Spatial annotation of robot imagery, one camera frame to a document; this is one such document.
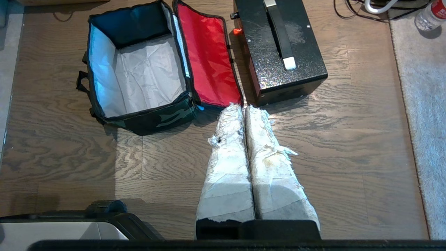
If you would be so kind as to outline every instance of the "orange knob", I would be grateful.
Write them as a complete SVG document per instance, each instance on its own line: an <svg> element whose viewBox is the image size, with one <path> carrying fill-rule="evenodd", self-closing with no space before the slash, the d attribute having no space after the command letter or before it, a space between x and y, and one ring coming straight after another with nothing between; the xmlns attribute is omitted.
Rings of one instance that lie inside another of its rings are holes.
<svg viewBox="0 0 446 251"><path fill-rule="evenodd" d="M234 35L236 35L236 36L243 33L243 30L240 28L235 28L235 29L233 29L233 31L234 31Z"/></svg>

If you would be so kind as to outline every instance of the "wooden floor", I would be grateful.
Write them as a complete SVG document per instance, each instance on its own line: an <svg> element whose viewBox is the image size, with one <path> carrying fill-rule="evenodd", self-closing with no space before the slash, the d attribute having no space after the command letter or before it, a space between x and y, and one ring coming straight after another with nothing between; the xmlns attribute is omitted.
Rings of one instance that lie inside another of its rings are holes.
<svg viewBox="0 0 446 251"><path fill-rule="evenodd" d="M74 88L78 70L85 70L80 59L88 16L145 2L26 10L0 216L121 198L165 238L193 238L211 152L206 139L216 123L144 137L103 128L90 117L86 95ZM232 1L186 2L224 16L232 30ZM323 238L428 238L389 26L342 20L332 1L304 3L330 77L306 99L267 110L279 142L300 153L293 166L319 214ZM246 86L238 44L232 47Z"/></svg>

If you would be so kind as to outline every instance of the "amplifier handle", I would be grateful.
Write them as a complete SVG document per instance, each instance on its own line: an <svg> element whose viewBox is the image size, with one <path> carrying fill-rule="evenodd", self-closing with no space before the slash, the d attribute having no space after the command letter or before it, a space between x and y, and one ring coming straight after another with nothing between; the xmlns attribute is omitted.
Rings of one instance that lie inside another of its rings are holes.
<svg viewBox="0 0 446 251"><path fill-rule="evenodd" d="M266 13L269 15L273 23L273 35L275 35L277 38L279 54L282 57L285 69L288 71L294 70L296 69L296 62L294 61L285 23L283 22L282 15L280 14L276 1L264 0L263 3L265 5Z"/></svg>

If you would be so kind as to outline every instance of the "black handle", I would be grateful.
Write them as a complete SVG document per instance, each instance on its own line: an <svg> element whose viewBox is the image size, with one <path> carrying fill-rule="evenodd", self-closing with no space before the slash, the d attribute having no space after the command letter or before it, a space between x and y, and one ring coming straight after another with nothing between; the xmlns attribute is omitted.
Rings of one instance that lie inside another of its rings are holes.
<svg viewBox="0 0 446 251"><path fill-rule="evenodd" d="M273 23L274 35L277 38L279 54L282 57L285 69L290 71L296 69L296 62L294 61L293 51L291 50L291 44L286 32L285 23L283 22L282 15L277 7L275 0L263 1L266 12L269 15Z"/></svg>
<svg viewBox="0 0 446 251"><path fill-rule="evenodd" d="M78 79L76 80L76 89L80 90L81 92L85 92L90 98L90 91L82 84L82 80L86 77L88 77L88 73L79 71Z"/></svg>
<svg viewBox="0 0 446 251"><path fill-rule="evenodd" d="M88 55L87 52L85 51L84 56L82 57L82 63L87 64L87 59L88 59Z"/></svg>
<svg viewBox="0 0 446 251"><path fill-rule="evenodd" d="M234 20L234 19L240 18L240 15L239 15L238 12L234 12L234 13L229 14L229 17L230 17L232 20Z"/></svg>

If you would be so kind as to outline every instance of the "red lid lining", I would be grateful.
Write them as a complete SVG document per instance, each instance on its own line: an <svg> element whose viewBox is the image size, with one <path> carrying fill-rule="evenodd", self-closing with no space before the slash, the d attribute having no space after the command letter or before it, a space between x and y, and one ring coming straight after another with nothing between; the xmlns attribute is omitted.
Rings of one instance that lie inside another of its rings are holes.
<svg viewBox="0 0 446 251"><path fill-rule="evenodd" d="M204 16L179 3L178 17L194 78L194 88L201 102L228 106L241 103L226 42L224 20Z"/></svg>

